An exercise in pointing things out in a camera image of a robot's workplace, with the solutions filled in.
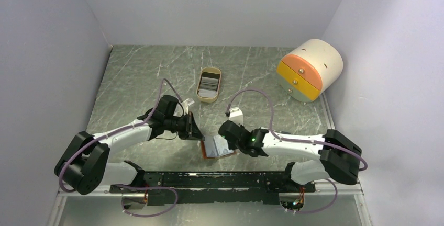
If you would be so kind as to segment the brown leather card holder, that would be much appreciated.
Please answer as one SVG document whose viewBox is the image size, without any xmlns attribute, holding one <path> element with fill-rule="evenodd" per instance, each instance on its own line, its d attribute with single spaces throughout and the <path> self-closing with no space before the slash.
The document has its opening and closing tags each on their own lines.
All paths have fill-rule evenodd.
<svg viewBox="0 0 444 226">
<path fill-rule="evenodd" d="M 204 159 L 219 159 L 236 155 L 236 151 L 229 149 L 228 142 L 220 135 L 205 136 L 201 141 L 201 149 Z"/>
</svg>

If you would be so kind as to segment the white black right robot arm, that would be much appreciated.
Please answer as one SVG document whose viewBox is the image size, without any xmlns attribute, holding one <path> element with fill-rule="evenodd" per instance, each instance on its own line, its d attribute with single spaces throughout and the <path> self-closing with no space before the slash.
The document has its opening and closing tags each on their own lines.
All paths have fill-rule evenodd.
<svg viewBox="0 0 444 226">
<path fill-rule="evenodd" d="M 227 120 L 218 133 L 231 149 L 251 157 L 285 155 L 305 158 L 305 162 L 291 164 L 290 172 L 283 176 L 282 183 L 288 191 L 327 178 L 345 185 L 358 182 L 362 150 L 338 130 L 328 129 L 325 134 L 318 135 L 277 133 L 265 128 L 248 131 Z"/>
</svg>

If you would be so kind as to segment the beige oval tray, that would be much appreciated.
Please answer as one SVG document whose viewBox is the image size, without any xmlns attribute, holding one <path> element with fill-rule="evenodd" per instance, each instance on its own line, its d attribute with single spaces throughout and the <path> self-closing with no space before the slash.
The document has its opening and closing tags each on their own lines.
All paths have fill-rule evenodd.
<svg viewBox="0 0 444 226">
<path fill-rule="evenodd" d="M 216 67 L 204 67 L 201 70 L 196 90 L 197 98 L 201 102 L 213 103 L 217 100 L 221 76 L 221 70 Z"/>
</svg>

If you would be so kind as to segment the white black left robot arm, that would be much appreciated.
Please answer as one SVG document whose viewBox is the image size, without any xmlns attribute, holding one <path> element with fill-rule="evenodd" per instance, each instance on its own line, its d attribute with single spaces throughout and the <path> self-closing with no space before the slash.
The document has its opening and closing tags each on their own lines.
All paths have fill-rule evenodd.
<svg viewBox="0 0 444 226">
<path fill-rule="evenodd" d="M 101 185 L 123 185 L 136 193 L 147 186 L 145 171 L 132 161 L 109 162 L 109 157 L 130 146 L 159 138 L 164 132 L 181 140 L 204 141 L 205 136 L 185 103 L 164 95 L 154 108 L 112 131 L 77 133 L 54 168 L 61 188 L 86 195 Z"/>
</svg>

